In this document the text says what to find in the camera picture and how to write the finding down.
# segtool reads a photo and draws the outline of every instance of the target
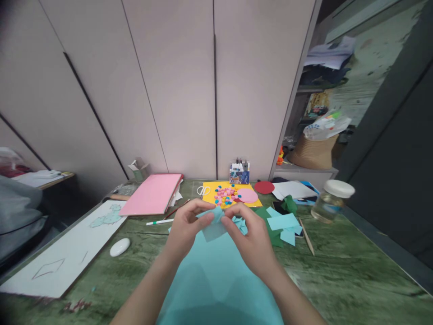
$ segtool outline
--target wardrobe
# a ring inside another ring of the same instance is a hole
[[[135,157],[153,172],[221,180],[240,157],[251,180],[267,180],[320,4],[11,2],[0,41],[0,146],[35,169],[76,173],[99,199],[133,177]]]

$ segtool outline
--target pencil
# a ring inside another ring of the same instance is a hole
[[[187,199],[185,201],[185,203],[183,203],[179,208],[182,208],[185,204],[187,204],[189,202],[189,200],[191,199]],[[176,210],[173,210],[172,212],[170,212],[163,220],[166,220],[169,216],[171,216],[174,212],[176,212],[177,210],[179,210],[179,208],[177,208]]]
[[[300,218],[299,218],[299,222],[301,223],[302,229],[304,230],[305,240],[307,241],[308,248],[310,249],[311,254],[313,254],[313,256],[315,256],[313,245],[311,244],[310,238],[308,237],[308,234],[307,234],[307,230],[305,229],[304,225],[302,224],[302,220]]]

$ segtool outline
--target green marble desk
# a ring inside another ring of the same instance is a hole
[[[196,189],[201,182],[185,180],[180,186],[184,198],[176,206],[198,197]],[[119,194],[131,194],[134,188],[134,184],[124,186]],[[274,200],[272,195],[259,194],[259,198],[263,205],[271,205]],[[377,246],[344,216],[326,225],[313,219],[309,210],[299,206],[298,211],[316,256],[311,255],[302,238],[296,239],[296,247],[285,244],[283,248],[274,247],[274,251],[289,276],[330,324],[432,323],[433,299]],[[109,323],[167,240],[170,223],[145,225],[160,219],[129,218],[63,299],[1,294],[13,324]],[[117,258],[110,257],[111,245],[124,237],[131,239],[131,247]],[[80,300],[91,304],[71,312],[68,306],[72,308]]]

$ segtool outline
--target pink paper circle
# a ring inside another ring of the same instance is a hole
[[[251,189],[238,189],[239,200],[244,203],[254,203],[258,200],[258,195]]]

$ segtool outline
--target pink notebook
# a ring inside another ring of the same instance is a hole
[[[119,214],[121,216],[164,214],[182,178],[182,174],[154,174],[149,176],[132,194]]]

